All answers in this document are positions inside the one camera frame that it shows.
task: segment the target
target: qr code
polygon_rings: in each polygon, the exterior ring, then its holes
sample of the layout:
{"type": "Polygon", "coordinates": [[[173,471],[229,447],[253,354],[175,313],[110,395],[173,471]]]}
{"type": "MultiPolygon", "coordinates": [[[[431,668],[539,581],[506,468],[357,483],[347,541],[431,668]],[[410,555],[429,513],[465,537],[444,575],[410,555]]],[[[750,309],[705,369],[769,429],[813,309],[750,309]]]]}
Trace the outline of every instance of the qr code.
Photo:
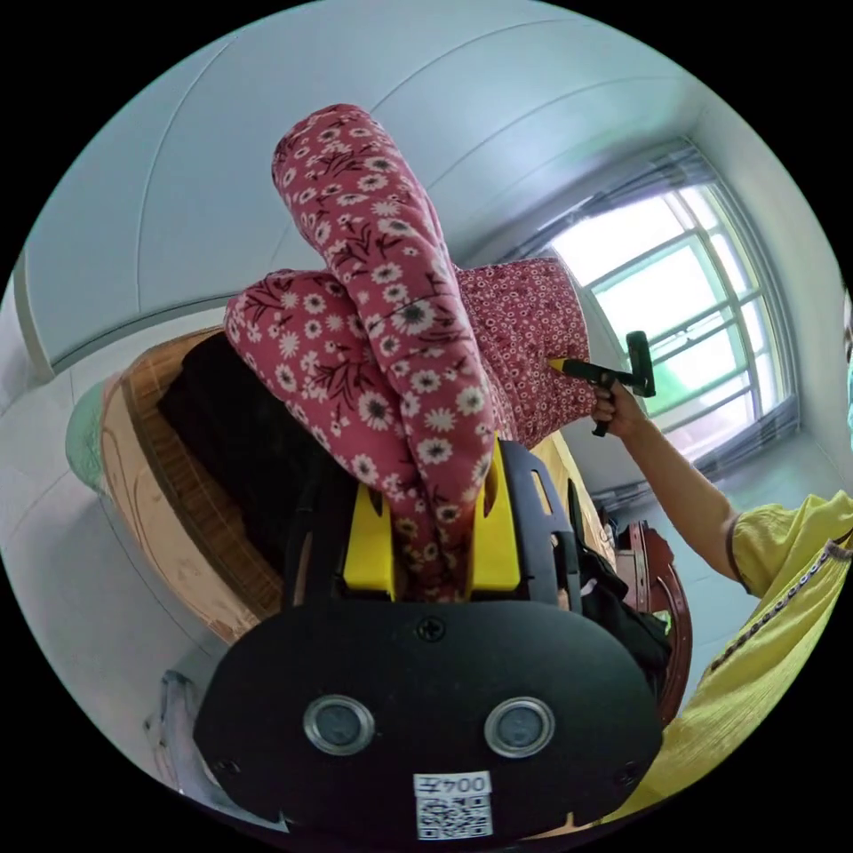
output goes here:
{"type": "Polygon", "coordinates": [[[488,796],[433,799],[418,797],[420,841],[457,841],[491,835],[488,796]]]}

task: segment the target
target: window frame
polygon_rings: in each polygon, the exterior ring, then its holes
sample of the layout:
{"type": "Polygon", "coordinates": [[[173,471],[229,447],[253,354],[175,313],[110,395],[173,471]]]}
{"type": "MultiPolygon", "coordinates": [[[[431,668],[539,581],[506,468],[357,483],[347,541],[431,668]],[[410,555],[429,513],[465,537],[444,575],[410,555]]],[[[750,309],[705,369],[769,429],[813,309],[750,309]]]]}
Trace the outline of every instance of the window frame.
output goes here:
{"type": "MultiPolygon", "coordinates": [[[[723,319],[721,323],[715,324],[711,330],[703,332],[698,337],[686,341],[676,349],[656,358],[653,364],[659,364],[664,360],[670,359],[674,355],[678,355],[722,331],[728,331],[730,335],[737,335],[739,340],[738,349],[743,352],[745,363],[737,367],[734,371],[727,371],[725,375],[705,387],[691,392],[689,396],[682,398],[677,403],[673,403],[660,411],[655,411],[651,417],[653,420],[657,420],[672,410],[683,406],[685,403],[696,400],[700,396],[708,394],[744,374],[746,375],[746,385],[743,389],[734,394],[727,395],[719,402],[700,409],[697,414],[667,426],[662,429],[664,434],[670,434],[675,430],[682,429],[734,400],[746,397],[747,395],[751,399],[753,418],[757,420],[767,414],[768,411],[775,405],[778,405],[787,396],[796,394],[797,390],[797,377],[793,369],[793,364],[795,363],[792,352],[793,337],[790,335],[790,326],[786,321],[784,304],[774,284],[774,276],[769,268],[767,258],[764,252],[761,251],[761,245],[755,239],[754,233],[749,227],[748,220],[742,211],[739,210],[737,203],[730,193],[719,181],[702,187],[690,187],[690,190],[701,194],[702,200],[711,209],[717,220],[715,225],[704,227],[690,206],[690,202],[681,196],[679,189],[669,190],[660,197],[681,223],[684,229],[682,233],[663,243],[659,243],[652,249],[636,255],[626,263],[610,270],[584,287],[576,283],[576,289],[584,311],[597,315],[603,329],[607,332],[611,344],[622,354],[623,366],[628,366],[628,355],[624,342],[618,338],[601,303],[596,297],[600,293],[606,292],[610,287],[624,281],[629,275],[635,275],[646,266],[659,262],[661,259],[674,254],[685,246],[698,246],[701,249],[701,251],[696,252],[694,248],[697,260],[703,267],[707,267],[708,272],[713,274],[715,282],[709,276],[709,283],[712,286],[715,283],[720,285],[723,294],[722,298],[715,305],[704,309],[702,312],[693,315],[670,329],[664,330],[654,338],[650,338],[650,347],[654,347],[661,341],[687,330],[690,326],[700,323],[707,317],[721,314],[725,318],[726,312],[730,312],[730,317],[729,319],[723,319]],[[744,293],[737,293],[722,258],[713,246],[713,238],[717,235],[721,235],[723,240],[726,241],[732,258],[737,264],[738,272],[748,285],[744,293]],[[765,337],[763,346],[757,349],[753,349],[749,326],[746,323],[744,313],[745,307],[753,303],[756,305],[765,337]],[[768,405],[768,401],[763,399],[764,394],[761,390],[761,376],[757,364],[758,359],[763,355],[769,357],[769,363],[773,369],[773,379],[776,389],[776,400],[773,406],[768,405]]],[[[560,252],[554,248],[553,243],[554,241],[549,241],[545,247],[546,251],[559,258],[563,265],[570,271],[569,261],[562,258],[560,252]]],[[[735,341],[732,341],[732,348],[733,350],[735,349],[735,341]]],[[[638,402],[643,410],[648,413],[643,399],[638,398],[638,402]]]]}

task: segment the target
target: green cloth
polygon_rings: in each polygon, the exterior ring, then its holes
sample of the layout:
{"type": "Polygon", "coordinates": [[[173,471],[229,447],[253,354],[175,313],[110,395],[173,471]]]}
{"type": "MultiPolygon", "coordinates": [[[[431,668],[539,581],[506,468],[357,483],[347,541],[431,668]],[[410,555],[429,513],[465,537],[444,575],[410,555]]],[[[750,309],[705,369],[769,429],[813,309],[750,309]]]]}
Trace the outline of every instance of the green cloth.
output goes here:
{"type": "Polygon", "coordinates": [[[104,382],[81,398],[65,433],[65,455],[76,478],[99,494],[104,492],[104,465],[100,455],[100,425],[104,414],[104,382]]]}

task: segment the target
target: embroidered trim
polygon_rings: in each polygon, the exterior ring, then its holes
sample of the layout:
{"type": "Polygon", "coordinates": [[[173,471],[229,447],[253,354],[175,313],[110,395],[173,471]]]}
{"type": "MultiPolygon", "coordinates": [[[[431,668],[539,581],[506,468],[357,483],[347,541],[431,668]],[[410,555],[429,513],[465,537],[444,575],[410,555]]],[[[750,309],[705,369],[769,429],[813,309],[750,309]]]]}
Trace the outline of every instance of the embroidered trim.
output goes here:
{"type": "Polygon", "coordinates": [[[775,616],[778,616],[787,604],[794,598],[800,590],[809,583],[809,581],[817,574],[820,567],[829,559],[830,549],[826,548],[820,555],[817,562],[783,595],[772,610],[768,610],[760,619],[756,619],[747,630],[745,630],[729,647],[711,664],[711,672],[719,669],[738,649],[742,648],[748,640],[754,637],[761,629],[770,622],[775,616]]]}

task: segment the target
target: handheld tool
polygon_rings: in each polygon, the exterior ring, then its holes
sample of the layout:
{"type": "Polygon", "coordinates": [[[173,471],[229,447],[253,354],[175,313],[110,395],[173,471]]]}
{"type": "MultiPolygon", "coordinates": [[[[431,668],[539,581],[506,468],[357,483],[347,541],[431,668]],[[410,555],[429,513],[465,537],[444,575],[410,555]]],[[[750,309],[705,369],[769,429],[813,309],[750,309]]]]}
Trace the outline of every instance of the handheld tool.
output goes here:
{"type": "Polygon", "coordinates": [[[231,647],[195,722],[228,796],[292,836],[396,853],[480,853],[617,809],[660,748],[657,704],[583,616],[543,463],[496,441],[467,603],[437,604],[398,600],[389,507],[330,462],[287,549],[300,606],[231,647]]]}
{"type": "MultiPolygon", "coordinates": [[[[644,331],[629,331],[626,335],[628,358],[631,360],[631,372],[611,371],[598,364],[581,361],[579,358],[555,358],[549,363],[553,368],[573,379],[583,379],[591,385],[610,391],[617,380],[630,388],[638,397],[653,397],[655,391],[655,373],[651,365],[649,339],[644,331]]],[[[593,435],[601,437],[607,434],[608,425],[599,422],[593,435]]]]}

